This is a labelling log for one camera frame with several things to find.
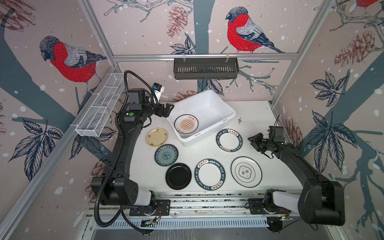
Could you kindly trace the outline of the orange sunburst white plate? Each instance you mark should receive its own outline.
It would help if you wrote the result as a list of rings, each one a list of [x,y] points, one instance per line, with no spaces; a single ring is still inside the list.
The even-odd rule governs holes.
[[[174,128],[180,134],[191,134],[198,129],[198,119],[189,114],[181,115],[177,117],[174,122]]]

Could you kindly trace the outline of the green rimmed white plate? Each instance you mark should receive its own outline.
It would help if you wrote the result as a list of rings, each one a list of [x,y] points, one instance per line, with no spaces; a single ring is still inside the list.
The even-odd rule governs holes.
[[[216,135],[218,147],[228,153],[237,152],[243,146],[242,136],[235,130],[223,129]]]

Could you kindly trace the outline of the white plate thin green rim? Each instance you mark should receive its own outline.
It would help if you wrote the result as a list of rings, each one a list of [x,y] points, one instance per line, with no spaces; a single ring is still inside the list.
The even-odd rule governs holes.
[[[259,164],[248,157],[238,157],[231,164],[231,174],[234,180],[245,188],[258,186],[263,178]]]

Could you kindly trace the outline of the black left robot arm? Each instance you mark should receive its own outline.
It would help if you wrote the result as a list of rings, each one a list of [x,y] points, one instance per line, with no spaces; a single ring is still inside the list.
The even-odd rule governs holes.
[[[95,193],[95,207],[123,206],[127,208],[156,207],[155,194],[143,190],[130,179],[130,167],[134,148],[145,121],[153,115],[167,118],[174,108],[172,104],[160,104],[163,87],[153,86],[151,91],[132,89],[116,115],[118,139],[112,159],[100,177],[93,178],[91,188]]]

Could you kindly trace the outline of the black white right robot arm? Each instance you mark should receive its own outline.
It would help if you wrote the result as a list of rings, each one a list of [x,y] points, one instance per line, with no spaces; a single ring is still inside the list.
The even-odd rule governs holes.
[[[344,188],[339,182],[321,175],[292,144],[265,139],[262,133],[249,137],[257,152],[272,152],[297,177],[303,189],[299,196],[280,190],[267,190],[264,207],[275,211],[278,207],[300,215],[307,224],[343,226],[345,224]]]

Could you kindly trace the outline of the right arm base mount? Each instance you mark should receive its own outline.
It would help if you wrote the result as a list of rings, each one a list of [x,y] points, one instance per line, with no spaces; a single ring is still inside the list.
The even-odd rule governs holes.
[[[245,208],[250,210],[252,215],[290,215],[291,211],[277,206],[271,199],[248,199]]]

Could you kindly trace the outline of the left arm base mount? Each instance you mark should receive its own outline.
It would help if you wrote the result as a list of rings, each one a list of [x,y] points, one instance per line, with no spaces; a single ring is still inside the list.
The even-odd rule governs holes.
[[[159,217],[170,214],[170,200],[156,200],[148,206],[137,206],[130,209],[130,217]]]

